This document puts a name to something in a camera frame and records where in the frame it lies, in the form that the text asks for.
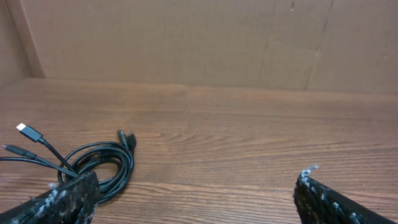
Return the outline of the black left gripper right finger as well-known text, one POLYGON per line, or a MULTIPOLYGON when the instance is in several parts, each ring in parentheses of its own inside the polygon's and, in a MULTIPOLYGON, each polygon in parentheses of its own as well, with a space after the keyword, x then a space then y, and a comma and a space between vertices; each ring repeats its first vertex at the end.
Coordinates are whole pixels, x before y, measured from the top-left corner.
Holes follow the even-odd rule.
POLYGON ((310 166, 298 175, 294 204, 303 224, 396 224, 310 177, 310 166))

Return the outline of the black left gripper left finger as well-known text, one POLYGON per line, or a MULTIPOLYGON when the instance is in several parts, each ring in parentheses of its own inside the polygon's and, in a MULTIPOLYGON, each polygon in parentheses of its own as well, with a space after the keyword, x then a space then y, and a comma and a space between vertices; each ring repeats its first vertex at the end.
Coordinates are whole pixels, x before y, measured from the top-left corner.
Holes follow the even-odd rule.
POLYGON ((99 203, 95 172, 87 172, 1 214, 2 224, 91 223, 99 203))

